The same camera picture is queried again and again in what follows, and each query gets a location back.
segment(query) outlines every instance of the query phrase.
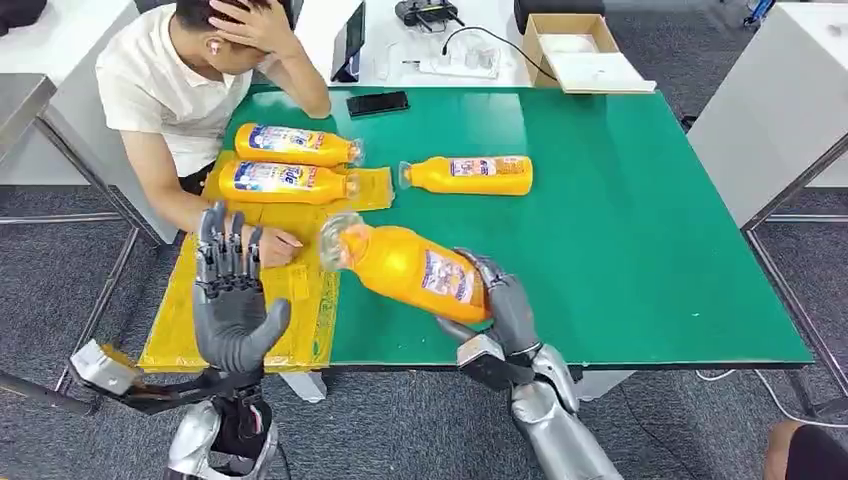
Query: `yellow plastic bag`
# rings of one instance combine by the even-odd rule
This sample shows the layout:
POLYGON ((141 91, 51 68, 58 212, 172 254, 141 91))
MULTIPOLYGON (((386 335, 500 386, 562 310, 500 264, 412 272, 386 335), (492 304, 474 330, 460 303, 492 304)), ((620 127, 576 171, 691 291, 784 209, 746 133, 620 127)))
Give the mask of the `yellow plastic bag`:
MULTIPOLYGON (((203 197, 220 198, 218 167, 234 156, 225 151, 209 174, 203 197)), ((327 216, 345 210, 388 208, 394 199, 388 168, 354 169, 359 174, 360 194, 354 199, 327 205, 250 204, 228 202, 229 210, 241 210, 248 223, 277 227, 292 233, 304 246, 290 265, 263 269, 266 303, 279 297, 292 302, 286 333, 265 357, 268 372, 302 371, 325 367, 330 361, 338 303, 339 276, 324 271, 318 260, 318 232, 327 216)), ((206 367, 194 341, 191 290, 196 274, 194 235, 186 236, 171 273, 168 289, 153 322, 138 366, 146 372, 194 372, 206 367)))

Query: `black hair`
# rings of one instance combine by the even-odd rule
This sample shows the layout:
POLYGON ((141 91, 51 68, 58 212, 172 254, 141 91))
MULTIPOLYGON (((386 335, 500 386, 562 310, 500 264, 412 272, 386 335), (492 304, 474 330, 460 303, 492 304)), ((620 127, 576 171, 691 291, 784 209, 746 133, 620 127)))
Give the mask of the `black hair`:
MULTIPOLYGON (((247 10, 247 7, 245 7, 239 0, 221 1, 234 5, 242 10, 247 10)), ((247 3, 258 8, 271 8, 270 3, 268 3, 269 1, 276 2, 277 0, 247 0, 247 3)), ((209 5, 209 0, 177 0, 176 15, 180 24, 189 30, 213 30, 215 27, 209 23, 210 17, 220 18, 221 20, 233 23, 241 23, 229 15, 225 15, 212 8, 212 6, 209 5)))

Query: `man's arm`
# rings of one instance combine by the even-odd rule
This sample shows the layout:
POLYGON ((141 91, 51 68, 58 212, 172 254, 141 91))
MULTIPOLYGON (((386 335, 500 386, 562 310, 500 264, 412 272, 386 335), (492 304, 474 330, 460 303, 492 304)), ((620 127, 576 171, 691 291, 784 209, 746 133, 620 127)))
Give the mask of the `man's arm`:
MULTIPOLYGON (((197 230, 203 211, 211 202, 186 192, 180 186, 177 169, 165 138, 159 133, 121 131, 127 157, 135 170, 144 194, 153 208, 181 230, 197 230)), ((242 241, 247 245, 252 225, 242 228, 242 241)), ((291 262, 302 244, 291 234, 276 228, 263 229, 259 241, 263 266, 275 267, 291 262)))
POLYGON ((127 131, 121 131, 121 138, 153 208, 180 230, 194 232, 210 202, 182 189, 165 138, 158 133, 127 131))
POLYGON ((272 53, 275 59, 265 71, 265 76, 283 89, 311 118, 326 118, 330 115, 327 85, 297 38, 294 41, 299 52, 288 57, 272 53))
POLYGON ((273 59, 264 72, 268 79, 289 94, 310 117, 327 117, 330 114, 327 84, 289 27, 283 6, 277 0, 269 2, 270 8, 243 3, 248 10, 211 0, 209 5, 212 8, 242 23, 227 22, 215 17, 210 17, 209 23, 231 42, 268 52, 273 59))

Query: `bottle label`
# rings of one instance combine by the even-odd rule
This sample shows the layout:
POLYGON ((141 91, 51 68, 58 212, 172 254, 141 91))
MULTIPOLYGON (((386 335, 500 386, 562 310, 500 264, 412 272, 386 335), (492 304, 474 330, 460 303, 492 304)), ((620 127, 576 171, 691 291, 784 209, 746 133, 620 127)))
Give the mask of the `bottle label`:
POLYGON ((257 125, 251 130, 247 143, 252 148, 274 152, 315 151, 324 143, 324 133, 299 128, 257 125))
POLYGON ((474 293, 474 272, 436 252, 426 250, 427 265, 421 286, 439 295, 449 295, 462 303, 471 303, 474 293))
POLYGON ((451 159, 451 175, 454 177, 518 175, 520 173, 524 173, 524 163, 521 157, 451 159))
POLYGON ((307 165, 241 162, 233 181, 238 190, 251 192, 309 190, 315 184, 317 171, 317 167, 307 165))

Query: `orange bottle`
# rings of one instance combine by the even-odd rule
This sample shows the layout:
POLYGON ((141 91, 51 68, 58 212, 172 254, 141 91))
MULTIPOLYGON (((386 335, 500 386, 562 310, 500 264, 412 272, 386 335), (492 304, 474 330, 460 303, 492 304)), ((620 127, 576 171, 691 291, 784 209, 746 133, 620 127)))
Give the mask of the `orange bottle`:
POLYGON ((235 137, 238 156, 245 160, 335 167, 362 165, 361 140, 345 140, 326 132, 245 123, 235 137))
POLYGON ((462 255, 402 227, 371 227, 356 213, 321 228, 321 263, 349 269, 374 292, 462 323, 485 320, 485 289, 462 255))
POLYGON ((415 164, 400 162, 398 183, 434 193, 526 195, 533 185, 533 163, 524 156, 431 157, 415 164))
POLYGON ((285 163, 232 160, 221 169, 218 185, 230 200, 251 203, 311 203, 321 205, 359 191, 356 174, 285 163))

